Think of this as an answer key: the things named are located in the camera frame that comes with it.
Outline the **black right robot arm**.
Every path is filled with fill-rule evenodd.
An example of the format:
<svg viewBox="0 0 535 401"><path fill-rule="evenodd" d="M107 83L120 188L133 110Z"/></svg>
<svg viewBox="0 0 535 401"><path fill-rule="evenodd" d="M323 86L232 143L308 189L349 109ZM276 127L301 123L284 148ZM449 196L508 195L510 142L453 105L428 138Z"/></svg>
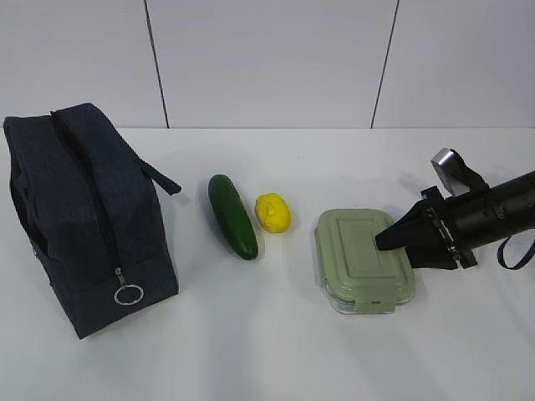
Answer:
<svg viewBox="0 0 535 401"><path fill-rule="evenodd" d="M393 226L375 237L380 251L405 249L414 268L455 270L477 264L473 250L502 241L497 261L508 270L526 266L534 247L514 266L505 262L504 248L512 236L534 228L534 173L501 185L481 187L445 198L435 186Z"/></svg>

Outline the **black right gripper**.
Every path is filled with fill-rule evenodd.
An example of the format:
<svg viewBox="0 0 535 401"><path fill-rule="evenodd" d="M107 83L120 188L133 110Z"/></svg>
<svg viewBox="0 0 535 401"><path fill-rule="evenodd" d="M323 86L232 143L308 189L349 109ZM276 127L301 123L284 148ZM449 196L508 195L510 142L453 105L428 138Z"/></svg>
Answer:
<svg viewBox="0 0 535 401"><path fill-rule="evenodd" d="M492 189L444 198L436 187L375 237L380 251L407 247L414 269L477 265L473 250L508 236L507 208Z"/></svg>

